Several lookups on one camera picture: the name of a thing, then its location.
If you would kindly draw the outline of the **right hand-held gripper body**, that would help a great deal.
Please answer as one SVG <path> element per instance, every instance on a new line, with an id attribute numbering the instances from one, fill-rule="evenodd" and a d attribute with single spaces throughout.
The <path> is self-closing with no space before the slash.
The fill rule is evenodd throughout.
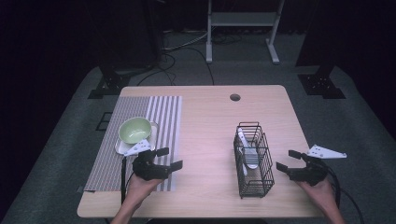
<path id="1" fill-rule="evenodd" d="M 301 160 L 305 162 L 305 167 L 289 168 L 287 175 L 292 181 L 307 182 L 311 186 L 315 186 L 318 182 L 324 180 L 329 173 L 329 168 L 324 160 L 345 159 L 347 157 L 345 152 L 334 151 L 318 145 L 313 145 L 306 153 L 301 154 Z"/>

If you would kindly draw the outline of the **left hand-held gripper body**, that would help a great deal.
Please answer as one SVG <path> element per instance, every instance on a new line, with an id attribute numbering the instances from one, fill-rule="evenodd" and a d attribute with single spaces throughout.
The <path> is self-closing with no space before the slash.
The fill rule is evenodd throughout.
<path id="1" fill-rule="evenodd" d="M 124 157 L 136 156 L 133 161 L 134 173 L 145 179 L 166 179 L 170 174 L 170 166 L 154 163 L 156 150 L 152 149 L 147 139 L 143 139 L 123 152 Z"/>

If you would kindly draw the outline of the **person's right hand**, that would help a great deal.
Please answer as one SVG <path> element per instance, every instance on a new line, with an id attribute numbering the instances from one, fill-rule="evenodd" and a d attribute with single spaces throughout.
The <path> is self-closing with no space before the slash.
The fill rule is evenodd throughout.
<path id="1" fill-rule="evenodd" d="M 318 207 L 325 207 L 330 203 L 334 203 L 332 184 L 328 178 L 318 182 L 315 186 L 302 181 L 296 181 L 296 184 L 304 190 L 312 202 Z"/>

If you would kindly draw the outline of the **person's left hand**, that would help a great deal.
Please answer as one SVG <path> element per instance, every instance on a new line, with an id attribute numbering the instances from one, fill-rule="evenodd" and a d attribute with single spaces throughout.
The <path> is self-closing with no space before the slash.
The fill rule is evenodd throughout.
<path id="1" fill-rule="evenodd" d="M 145 180 L 137 175 L 132 175 L 124 204 L 138 205 L 142 203 L 162 182 L 162 179 Z"/>

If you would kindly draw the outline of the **white square plate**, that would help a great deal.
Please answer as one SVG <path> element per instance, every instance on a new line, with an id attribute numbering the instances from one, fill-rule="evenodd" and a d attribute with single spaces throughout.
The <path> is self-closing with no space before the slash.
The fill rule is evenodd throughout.
<path id="1" fill-rule="evenodd" d="M 151 135 L 146 138 L 149 143 L 151 144 L 151 148 L 155 149 L 156 148 L 156 142 L 157 142 L 157 135 L 158 135 L 158 125 L 155 122 L 150 122 L 151 124 Z M 123 155 L 123 152 L 126 151 L 128 148 L 132 147 L 133 145 L 126 144 L 120 140 L 120 138 L 117 140 L 117 143 L 115 145 L 115 150 L 118 154 Z"/>

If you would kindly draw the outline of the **white ceramic spoon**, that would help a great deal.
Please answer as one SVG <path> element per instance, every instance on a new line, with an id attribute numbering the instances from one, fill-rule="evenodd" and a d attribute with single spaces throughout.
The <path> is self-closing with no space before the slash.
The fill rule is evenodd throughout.
<path id="1" fill-rule="evenodd" d="M 248 142 L 244 134 L 244 131 L 241 128 L 237 129 L 237 134 L 243 145 L 243 149 L 245 150 L 246 166 L 249 169 L 256 169 L 259 166 L 259 157 L 258 157 L 257 149 Z"/>

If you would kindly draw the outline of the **light green bowl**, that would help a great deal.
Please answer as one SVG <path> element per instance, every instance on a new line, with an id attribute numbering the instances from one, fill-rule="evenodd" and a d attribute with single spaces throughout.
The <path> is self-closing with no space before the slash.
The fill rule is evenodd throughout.
<path id="1" fill-rule="evenodd" d="M 151 135 L 151 124 L 144 118 L 125 120 L 119 127 L 119 138 L 126 144 L 136 144 Z"/>

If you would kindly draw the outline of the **striped grey placemat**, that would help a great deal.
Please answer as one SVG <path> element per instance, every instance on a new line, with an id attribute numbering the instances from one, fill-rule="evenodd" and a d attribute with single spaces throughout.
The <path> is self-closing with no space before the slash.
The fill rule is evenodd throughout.
<path id="1" fill-rule="evenodd" d="M 120 97 L 106 129 L 104 140 L 85 185 L 85 191 L 120 191 L 123 156 L 115 150 L 119 127 L 131 118 L 145 118 L 158 125 L 156 148 L 169 148 L 169 154 L 154 159 L 155 164 L 178 161 L 181 96 Z"/>

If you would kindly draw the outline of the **black stand base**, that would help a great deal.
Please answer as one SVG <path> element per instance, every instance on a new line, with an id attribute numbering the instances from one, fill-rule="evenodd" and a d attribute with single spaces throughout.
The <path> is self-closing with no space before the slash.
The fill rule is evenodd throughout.
<path id="1" fill-rule="evenodd" d="M 89 99 L 102 99 L 106 95 L 119 95 L 129 84 L 130 76 L 112 64 L 100 64 L 102 77 L 95 89 L 90 91 Z"/>
<path id="2" fill-rule="evenodd" d="M 320 95 L 323 99 L 345 99 L 343 92 L 330 79 L 333 69 L 333 63 L 324 63 L 315 74 L 300 74 L 298 78 L 305 93 L 307 95 Z"/>

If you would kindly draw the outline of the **white metal stand frame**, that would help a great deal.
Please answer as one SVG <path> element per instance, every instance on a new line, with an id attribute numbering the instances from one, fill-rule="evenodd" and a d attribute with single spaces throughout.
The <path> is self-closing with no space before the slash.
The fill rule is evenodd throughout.
<path id="1" fill-rule="evenodd" d="M 269 38 L 265 39 L 273 64 L 280 64 L 275 49 L 275 38 L 286 0 L 279 0 L 274 12 L 213 12 L 212 0 L 208 0 L 205 61 L 213 62 L 212 32 L 217 27 L 271 27 Z"/>

